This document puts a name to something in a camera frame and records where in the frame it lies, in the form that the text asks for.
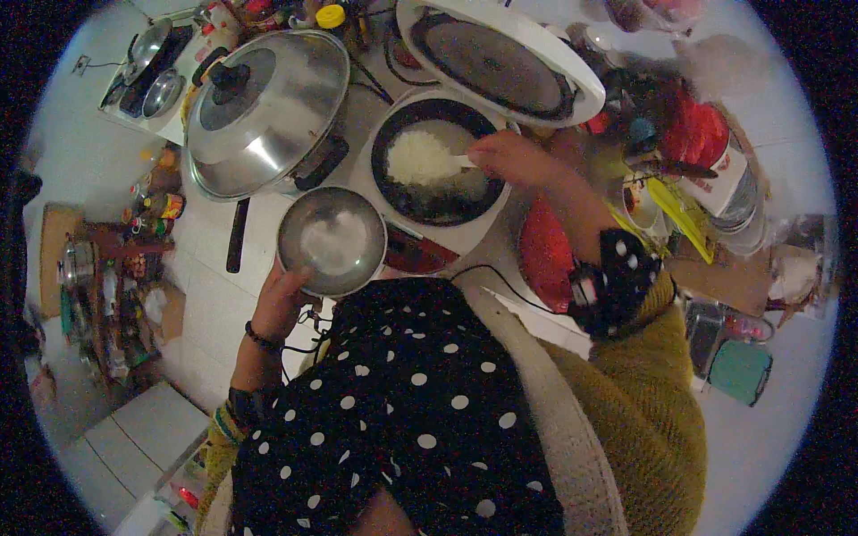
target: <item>cabinet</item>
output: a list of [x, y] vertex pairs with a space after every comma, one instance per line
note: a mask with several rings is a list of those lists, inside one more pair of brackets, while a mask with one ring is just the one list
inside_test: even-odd
[[113, 533], [136, 503], [151, 500], [162, 476], [207, 427], [205, 413], [161, 382], [86, 431], [58, 458], [93, 518]]

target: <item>lid knob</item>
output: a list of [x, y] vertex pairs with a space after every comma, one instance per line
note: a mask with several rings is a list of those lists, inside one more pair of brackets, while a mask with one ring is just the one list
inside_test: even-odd
[[208, 71], [208, 78], [214, 84], [212, 100], [217, 105], [224, 105], [244, 92], [251, 78], [251, 68], [243, 63], [235, 67], [216, 63]]

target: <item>mustard yellow sweater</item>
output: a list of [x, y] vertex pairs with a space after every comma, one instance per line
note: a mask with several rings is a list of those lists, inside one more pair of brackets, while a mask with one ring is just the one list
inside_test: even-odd
[[[662, 272], [633, 321], [643, 328], [594, 344], [590, 361], [541, 341], [599, 437], [633, 535], [688, 534], [703, 503], [704, 421], [689, 390], [692, 363], [673, 295]], [[195, 534], [244, 440], [226, 405], [212, 417], [208, 439], [209, 482]]]

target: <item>electrical outlet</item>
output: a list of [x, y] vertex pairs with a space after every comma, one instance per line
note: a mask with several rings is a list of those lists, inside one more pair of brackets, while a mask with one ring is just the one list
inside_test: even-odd
[[83, 76], [83, 71], [87, 70], [87, 65], [89, 65], [89, 59], [89, 56], [77, 58], [77, 63], [75, 63], [75, 68], [71, 70], [71, 74], [77, 73], [78, 76]]

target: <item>pan handle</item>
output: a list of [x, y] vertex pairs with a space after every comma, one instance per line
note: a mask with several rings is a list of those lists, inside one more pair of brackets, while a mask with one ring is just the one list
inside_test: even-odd
[[200, 66], [196, 68], [194, 75], [190, 78], [190, 81], [195, 86], [202, 87], [202, 75], [206, 74], [206, 70], [212, 66], [212, 63], [224, 56], [229, 56], [229, 51], [225, 46], [219, 46], [211, 51], [211, 53], [209, 53], [209, 55], [200, 62]]
[[233, 232], [229, 235], [229, 250], [227, 251], [227, 272], [237, 274], [241, 269], [241, 249], [245, 245], [245, 225], [247, 224], [247, 208], [251, 199], [242, 199], [235, 206]]
[[324, 181], [324, 179], [328, 178], [328, 175], [330, 175], [334, 169], [340, 165], [340, 162], [342, 162], [348, 155], [349, 146], [345, 138], [328, 134], [328, 139], [326, 141], [330, 143], [330, 150], [325, 154], [322, 161], [319, 162], [319, 165], [316, 166], [316, 169], [310, 172], [306, 177], [295, 178], [295, 187], [298, 188], [298, 190], [306, 191], [316, 188]]
[[134, 63], [134, 56], [131, 55], [131, 49], [134, 48], [134, 44], [137, 42], [138, 37], [140, 37], [140, 34], [135, 33], [134, 37], [131, 38], [131, 44], [128, 45], [128, 63]]

